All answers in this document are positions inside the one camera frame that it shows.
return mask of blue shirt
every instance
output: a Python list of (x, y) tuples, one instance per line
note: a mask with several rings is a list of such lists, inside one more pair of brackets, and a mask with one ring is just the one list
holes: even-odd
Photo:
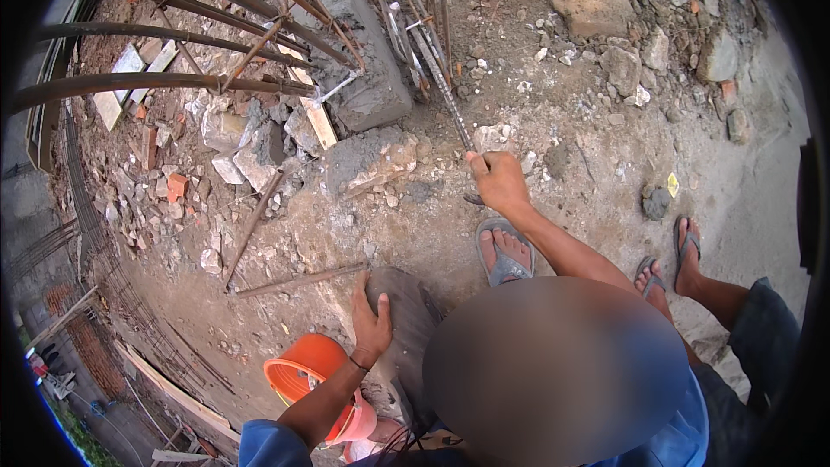
[[(608, 460), (586, 467), (700, 467), (709, 445), (709, 416), (695, 374), (689, 368), (686, 396), (669, 422), (648, 442)], [(470, 461), (458, 449), (413, 451), (435, 464), (467, 467)], [(373, 467), (378, 456), (352, 463)], [(306, 444), (275, 420), (250, 420), (243, 425), (239, 467), (312, 467)]]

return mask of flip-flop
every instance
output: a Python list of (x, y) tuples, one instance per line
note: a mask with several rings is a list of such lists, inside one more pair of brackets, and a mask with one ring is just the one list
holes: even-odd
[[(642, 271), (646, 267), (648, 267), (649, 270), (651, 270), (651, 264), (653, 264), (656, 261), (658, 261), (658, 259), (653, 257), (653, 256), (647, 256), (644, 259), (642, 259), (642, 262), (640, 262), (640, 266), (637, 267), (637, 272), (634, 273), (634, 281), (635, 282), (637, 281), (637, 276), (641, 275)], [(658, 275), (655, 275), (654, 273), (651, 273), (651, 277), (646, 282), (646, 286), (642, 288), (642, 298), (643, 299), (648, 297), (648, 291), (651, 290), (651, 286), (653, 286), (653, 285), (656, 285), (656, 286), (662, 288), (664, 292), (667, 291), (666, 284), (663, 283), (663, 280), (661, 278), (659, 278)]]
[(483, 221), (478, 224), (478, 229), (476, 229), (476, 249), (478, 249), (478, 258), (482, 261), (485, 273), (487, 272), (487, 265), (484, 263), (484, 254), (482, 253), (480, 237), (482, 236), (483, 231), (493, 231), (494, 229), (500, 229), (504, 233), (515, 236), (519, 239), (519, 242), (530, 248), (530, 270), (525, 268), (524, 265), (515, 261), (510, 256), (501, 252), (499, 246), (493, 243), (493, 247), (495, 248), (495, 265), (493, 266), (493, 270), (487, 273), (487, 281), (490, 283), (490, 286), (495, 287), (503, 284), (504, 278), (508, 276), (515, 276), (518, 279), (533, 278), (533, 271), (536, 266), (536, 249), (533, 244), (524, 238), (524, 234), (519, 233), (507, 221), (507, 219), (500, 216), (494, 216), (486, 221)]
[[(683, 240), (683, 246), (678, 248), (677, 245), (680, 243), (680, 221), (683, 219), (686, 219), (686, 239)], [(675, 292), (677, 292), (677, 277), (680, 275), (680, 265), (683, 265), (683, 259), (686, 257), (686, 253), (689, 250), (689, 242), (697, 247), (697, 259), (700, 261), (700, 240), (697, 238), (696, 234), (689, 230), (689, 220), (690, 216), (688, 214), (681, 214), (675, 221), (674, 241), (675, 252), (677, 253), (677, 270), (675, 271), (674, 283)]]

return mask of dark pants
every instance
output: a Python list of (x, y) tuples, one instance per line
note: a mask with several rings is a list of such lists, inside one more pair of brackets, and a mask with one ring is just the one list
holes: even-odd
[(410, 431), (421, 436), (437, 421), (424, 396), (421, 365), (429, 338), (441, 323), (441, 313), (423, 283), (397, 267), (372, 269), (366, 297), (375, 313), (378, 297), (383, 293), (389, 296), (392, 344), (375, 367), (398, 392), (403, 419)]
[(692, 368), (709, 412), (706, 466), (743, 464), (765, 410), (783, 391), (793, 369), (800, 332), (793, 313), (762, 278), (750, 289), (729, 339), (752, 385), (748, 404), (708, 364)]

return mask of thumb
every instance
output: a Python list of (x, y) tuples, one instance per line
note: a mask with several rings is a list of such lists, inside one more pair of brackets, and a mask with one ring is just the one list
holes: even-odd
[(386, 293), (378, 296), (378, 325), (391, 327), (389, 322), (389, 296)]
[(468, 151), (465, 158), (467, 162), (470, 163), (472, 174), (476, 180), (490, 173), (490, 168), (487, 167), (487, 163), (481, 155), (475, 153), (474, 151)]

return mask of orange bucket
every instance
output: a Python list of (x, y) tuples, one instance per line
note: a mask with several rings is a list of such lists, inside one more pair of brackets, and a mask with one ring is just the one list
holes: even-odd
[[(307, 376), (325, 381), (348, 360), (346, 350), (337, 341), (318, 333), (307, 333), (297, 339), (285, 353), (265, 361), (265, 377), (286, 404), (293, 404), (311, 392)], [(378, 424), (374, 409), (354, 392), (354, 403), (347, 404), (326, 437), (329, 445), (362, 440), (372, 434)]]

